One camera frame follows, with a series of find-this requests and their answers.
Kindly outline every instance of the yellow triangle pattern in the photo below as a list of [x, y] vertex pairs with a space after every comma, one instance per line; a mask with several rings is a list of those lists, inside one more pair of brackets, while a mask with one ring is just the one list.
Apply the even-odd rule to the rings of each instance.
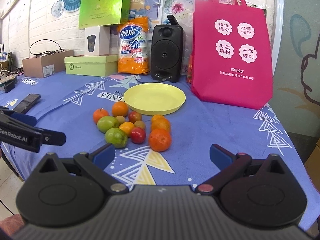
[[137, 174], [137, 178], [135, 179], [135, 184], [156, 185], [147, 165], [142, 165], [140, 168], [140, 172]]
[[155, 152], [153, 150], [150, 150], [147, 155], [146, 164], [150, 165], [156, 169], [167, 171], [169, 173], [175, 174], [173, 169], [170, 167], [169, 163], [166, 161], [165, 158], [162, 157], [162, 155], [158, 152]]
[[18, 99], [12, 100], [12, 101], [8, 102], [5, 107], [14, 106], [17, 101], [18, 101]]

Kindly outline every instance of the blue tablecloth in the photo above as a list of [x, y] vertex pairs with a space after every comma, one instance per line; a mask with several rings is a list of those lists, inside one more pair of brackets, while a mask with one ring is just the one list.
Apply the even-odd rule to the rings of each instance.
[[[22, 78], [16, 88], [0, 92], [0, 105], [12, 109], [28, 94], [41, 95], [41, 101], [28, 114], [38, 119], [37, 126], [62, 131], [67, 136], [64, 146], [43, 145], [32, 153], [2, 144], [7, 157], [26, 179], [47, 152], [72, 157], [80, 151], [91, 152], [105, 144], [92, 120], [92, 113], [103, 107], [111, 112], [115, 101], [137, 85], [137, 79], [152, 82], [149, 76], [119, 75], [106, 78], [57, 73], [44, 79]], [[186, 94], [180, 110], [166, 116], [172, 124], [172, 145], [156, 153], [148, 143], [116, 150], [114, 161], [105, 169], [129, 188], [133, 184], [190, 184], [196, 187], [219, 172], [210, 161], [209, 149], [217, 143], [230, 152], [245, 152], [253, 158], [281, 155], [308, 198], [307, 210], [300, 222], [308, 229], [320, 214], [320, 195], [312, 185], [290, 138], [269, 106], [252, 110], [235, 106], [201, 102], [185, 81], [173, 84]], [[150, 132], [150, 116], [143, 116]]]

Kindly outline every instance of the phone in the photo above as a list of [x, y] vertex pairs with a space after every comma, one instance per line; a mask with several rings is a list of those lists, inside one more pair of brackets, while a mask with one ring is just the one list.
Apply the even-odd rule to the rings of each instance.
[[26, 114], [40, 98], [41, 95], [29, 94], [13, 109], [13, 111], [16, 111], [20, 114]]

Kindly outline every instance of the cup image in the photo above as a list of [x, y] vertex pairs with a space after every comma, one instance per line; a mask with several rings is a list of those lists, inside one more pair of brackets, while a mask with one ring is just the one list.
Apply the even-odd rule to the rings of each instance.
[[95, 41], [96, 41], [96, 35], [88, 36], [87, 39], [88, 39], [88, 50], [89, 52], [93, 52]]

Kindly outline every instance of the yellow plate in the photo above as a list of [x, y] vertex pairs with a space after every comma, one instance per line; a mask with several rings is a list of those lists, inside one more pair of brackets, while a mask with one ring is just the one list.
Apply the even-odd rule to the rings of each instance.
[[124, 101], [140, 114], [171, 114], [186, 101], [182, 90], [162, 83], [141, 84], [124, 93]]

